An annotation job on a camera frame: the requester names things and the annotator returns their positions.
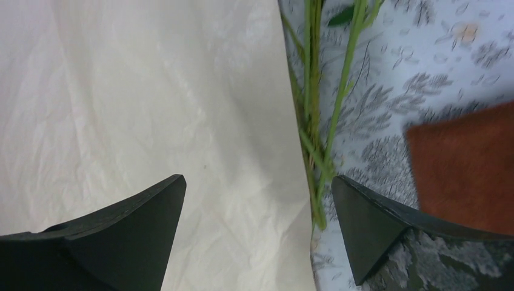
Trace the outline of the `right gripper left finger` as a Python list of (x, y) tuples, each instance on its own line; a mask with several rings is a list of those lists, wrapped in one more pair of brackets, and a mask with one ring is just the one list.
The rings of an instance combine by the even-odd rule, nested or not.
[(173, 175), (39, 233), (1, 237), (2, 290), (160, 290), (184, 203)]

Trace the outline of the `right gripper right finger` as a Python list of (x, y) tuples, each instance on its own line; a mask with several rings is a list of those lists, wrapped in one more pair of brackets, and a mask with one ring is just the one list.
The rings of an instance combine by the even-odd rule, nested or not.
[(357, 286), (512, 286), (513, 237), (454, 224), (337, 176), (332, 195)]

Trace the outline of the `beige orange wrapping paper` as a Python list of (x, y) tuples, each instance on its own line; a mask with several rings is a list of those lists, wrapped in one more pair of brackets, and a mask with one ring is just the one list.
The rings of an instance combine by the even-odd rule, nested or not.
[(181, 174), (164, 290), (315, 290), (276, 1), (2, 1), (1, 233)]

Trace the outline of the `pink fake flower bunch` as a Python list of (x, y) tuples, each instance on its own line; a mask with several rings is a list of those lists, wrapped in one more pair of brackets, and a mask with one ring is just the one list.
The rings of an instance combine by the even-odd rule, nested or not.
[(332, 146), (344, 98), (350, 94), (355, 85), (355, 82), (350, 79), (350, 69), (358, 38), (365, 29), (374, 23), (383, 2), (353, 1), (327, 23), (329, 27), (348, 25), (349, 39), (333, 113), (325, 139), (322, 138), (319, 131), (319, 83), (322, 77), (320, 48), (324, 4), (324, 1), (304, 1), (304, 32), (302, 37), (294, 31), (286, 15), (284, 13), (280, 14), (285, 32), (290, 36), (303, 67), (303, 83), (299, 84), (293, 66), (288, 65), (302, 158), (309, 187), (312, 227), (319, 230), (325, 230), (327, 227), (327, 216), (323, 206), (325, 184), (336, 175), (331, 157)]

